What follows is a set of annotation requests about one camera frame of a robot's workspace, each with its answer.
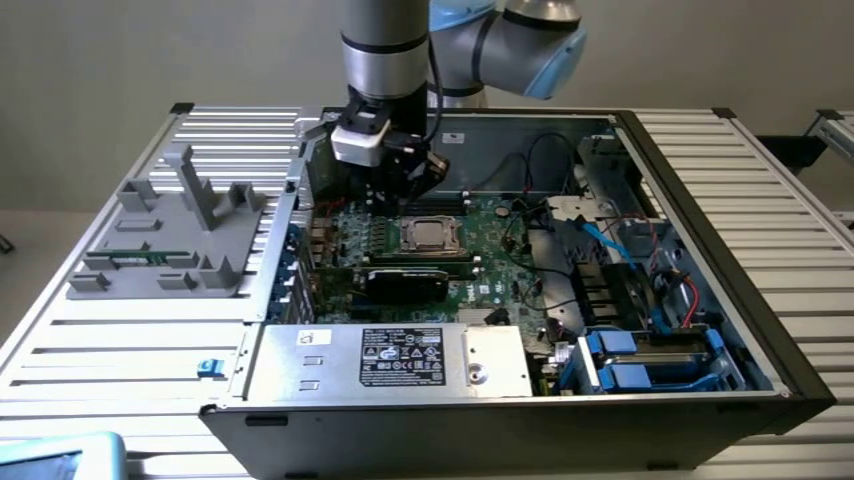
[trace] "gray floor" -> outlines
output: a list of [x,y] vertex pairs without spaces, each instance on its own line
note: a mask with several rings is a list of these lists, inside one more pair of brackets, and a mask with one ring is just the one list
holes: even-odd
[[66,259],[94,213],[0,210],[0,234],[16,250],[0,255],[0,343]]

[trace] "power supply label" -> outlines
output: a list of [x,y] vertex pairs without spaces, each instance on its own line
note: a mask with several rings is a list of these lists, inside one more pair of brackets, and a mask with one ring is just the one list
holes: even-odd
[[441,328],[366,328],[359,381],[366,387],[445,385]]

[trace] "white wall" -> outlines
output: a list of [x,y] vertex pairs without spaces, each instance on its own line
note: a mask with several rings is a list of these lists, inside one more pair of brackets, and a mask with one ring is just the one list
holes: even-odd
[[[729,106],[793,133],[854,107],[854,1],[580,1],[589,51],[550,106]],[[99,208],[177,101],[341,103],[335,3],[0,0],[0,206]]]

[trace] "robotic arm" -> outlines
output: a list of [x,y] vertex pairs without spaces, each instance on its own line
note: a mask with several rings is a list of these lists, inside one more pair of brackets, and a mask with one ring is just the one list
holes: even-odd
[[574,0],[510,0],[503,12],[494,0],[342,0],[342,6],[350,103],[333,146],[369,203],[394,215],[450,168],[430,150],[443,107],[483,106],[486,85],[550,98],[576,69],[586,33]]

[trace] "cpu socket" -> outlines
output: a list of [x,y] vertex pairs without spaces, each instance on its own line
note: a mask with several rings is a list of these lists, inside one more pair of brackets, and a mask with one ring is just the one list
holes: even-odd
[[454,217],[403,217],[401,219],[401,251],[423,253],[458,253],[461,251]]

